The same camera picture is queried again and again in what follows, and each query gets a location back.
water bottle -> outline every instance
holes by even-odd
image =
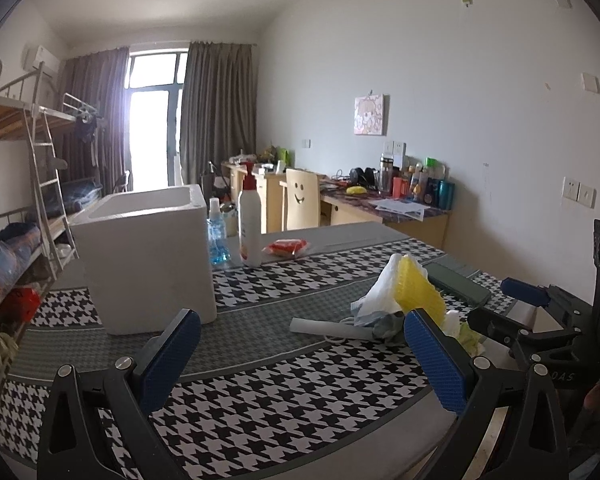
[[[212,265],[222,264],[229,259],[229,250],[226,248],[226,227],[220,214],[220,199],[212,198],[209,201],[209,218],[206,221],[209,260]]]

bed ladder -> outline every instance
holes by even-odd
[[[43,232],[42,252],[45,255],[45,258],[48,262],[48,270],[53,278],[53,280],[49,284],[49,286],[51,286],[52,283],[58,278],[58,275],[66,267],[66,264],[69,263],[69,261],[72,259],[72,257],[78,257],[78,253],[75,248],[74,237],[71,233],[71,228],[69,227],[69,220],[66,216],[66,211],[64,209],[64,202],[62,201],[62,189],[60,187],[60,178],[58,176],[58,167],[66,166],[66,163],[64,160],[56,157],[56,149],[54,147],[54,142],[51,137],[49,122],[46,118],[46,110],[44,108],[41,109],[41,107],[37,104],[33,104],[31,107],[31,112],[29,114],[29,119],[27,119],[26,108],[23,109],[22,113],[24,115],[24,123],[27,126],[27,139],[29,139],[29,166],[34,189],[36,212],[38,215],[38,223],[41,228],[40,230]],[[37,139],[36,130],[38,129],[38,122],[40,120],[44,121],[44,127],[42,128],[43,138]],[[51,179],[49,180],[40,179],[40,166],[38,164],[38,158],[36,156],[36,149],[42,149],[45,155],[51,155],[50,157],[45,157],[46,163],[51,163],[52,165],[51,168],[46,168],[46,176],[51,176]],[[56,200],[58,200],[58,203],[60,205],[60,218],[62,219],[62,224],[64,224],[64,232],[67,235],[67,238],[69,240],[69,246],[71,247],[69,255],[64,258],[60,258],[58,248],[56,248],[54,237],[51,233],[51,228],[49,227],[49,218],[46,215],[43,193],[43,190],[46,187],[52,187],[56,194]]]

red plastic package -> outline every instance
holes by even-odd
[[[29,322],[35,315],[42,299],[38,292],[30,287],[16,287],[2,300],[2,306],[13,319]]]
[[[263,251],[274,256],[285,258],[297,258],[306,252],[309,243],[301,238],[292,238],[287,240],[276,240],[266,246]]]

screw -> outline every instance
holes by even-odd
[[[131,366],[131,364],[133,363],[133,359],[131,357],[121,357],[120,359],[118,359],[116,361],[116,368],[118,370],[126,370],[127,368],[129,368]]]
[[[480,370],[486,370],[491,366],[491,363],[486,357],[480,356],[474,359],[474,365],[476,368],[480,368]]]
[[[71,365],[62,365],[58,368],[58,375],[60,377],[67,377],[71,373]]]
[[[536,374],[543,376],[549,373],[549,370],[546,369],[546,366],[541,364],[537,364],[536,366],[534,366],[534,371],[536,372]]]

houndstooth pattern tablecloth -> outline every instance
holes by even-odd
[[[219,311],[237,316],[250,312],[238,310],[244,306],[271,304],[280,309],[285,301],[331,294],[339,287],[346,290],[353,286],[349,283],[367,280],[370,286],[370,278],[378,275],[393,253],[410,253],[423,263],[443,255],[408,239],[314,254],[259,269],[218,270],[214,283]],[[499,280],[485,273],[472,279],[492,291],[488,307],[498,312],[510,307],[512,300],[499,293]],[[451,295],[444,299],[448,309],[459,310],[463,318],[470,311]],[[33,325],[99,330],[100,320],[83,288],[50,295]],[[49,386],[35,382],[9,378],[0,405],[0,446],[31,463],[37,459]],[[321,343],[321,348],[300,355],[181,380],[152,422],[192,478],[212,480],[246,473],[265,477],[272,466],[291,468],[332,452],[345,437],[363,436],[370,424],[385,423],[408,408],[426,387],[426,377],[406,346]],[[139,478],[110,414],[102,410],[100,415],[123,473]]]

